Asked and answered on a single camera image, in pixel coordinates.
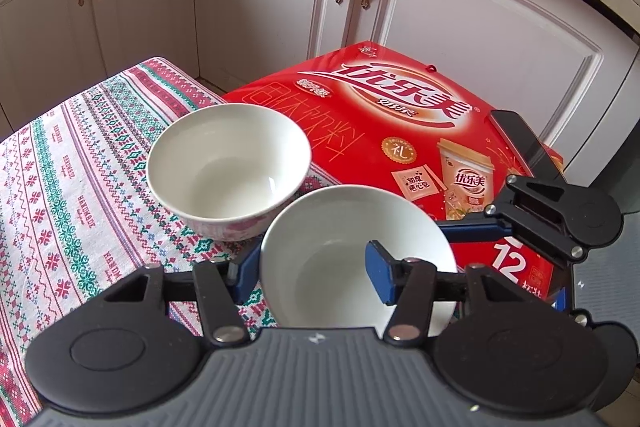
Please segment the white bowl pink flowers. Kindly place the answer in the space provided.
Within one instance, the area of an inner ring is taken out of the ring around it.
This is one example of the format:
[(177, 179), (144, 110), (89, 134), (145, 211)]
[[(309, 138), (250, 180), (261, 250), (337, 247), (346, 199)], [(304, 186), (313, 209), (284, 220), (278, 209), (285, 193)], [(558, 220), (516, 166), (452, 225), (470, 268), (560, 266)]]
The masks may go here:
[(239, 242), (265, 232), (311, 164), (302, 128), (274, 109), (227, 103), (167, 127), (146, 161), (149, 188), (194, 233)]

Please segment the white kitchen cabinets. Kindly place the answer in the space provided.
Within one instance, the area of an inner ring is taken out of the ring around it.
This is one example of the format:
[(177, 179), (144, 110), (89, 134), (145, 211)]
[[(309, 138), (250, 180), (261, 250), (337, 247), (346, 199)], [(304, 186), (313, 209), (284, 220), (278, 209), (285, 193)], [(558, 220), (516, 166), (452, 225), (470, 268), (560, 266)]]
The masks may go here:
[(360, 40), (516, 110), (574, 182), (638, 124), (638, 0), (1, 0), (1, 130), (150, 56), (228, 91)]

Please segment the red drink carton box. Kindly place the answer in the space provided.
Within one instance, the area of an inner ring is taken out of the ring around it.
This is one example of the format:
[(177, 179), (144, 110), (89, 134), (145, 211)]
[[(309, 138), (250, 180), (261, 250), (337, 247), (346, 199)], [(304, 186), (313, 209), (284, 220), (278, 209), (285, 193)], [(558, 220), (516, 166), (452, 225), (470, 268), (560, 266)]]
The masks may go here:
[(506, 177), (533, 171), (491, 106), (385, 46), (363, 41), (275, 72), (224, 96), (290, 117), (307, 135), (300, 191), (362, 184), (395, 193), (434, 220), (483, 210)]

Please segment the patterned red green tablecloth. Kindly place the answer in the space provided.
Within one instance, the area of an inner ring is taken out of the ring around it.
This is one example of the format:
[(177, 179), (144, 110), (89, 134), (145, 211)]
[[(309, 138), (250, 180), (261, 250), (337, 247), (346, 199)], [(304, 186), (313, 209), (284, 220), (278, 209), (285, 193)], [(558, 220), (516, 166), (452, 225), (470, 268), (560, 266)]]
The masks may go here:
[(1, 144), (1, 421), (39, 400), (29, 343), (142, 265), (186, 271), (240, 245), (199, 236), (152, 196), (145, 167), (173, 121), (221, 97), (160, 57), (68, 98)]

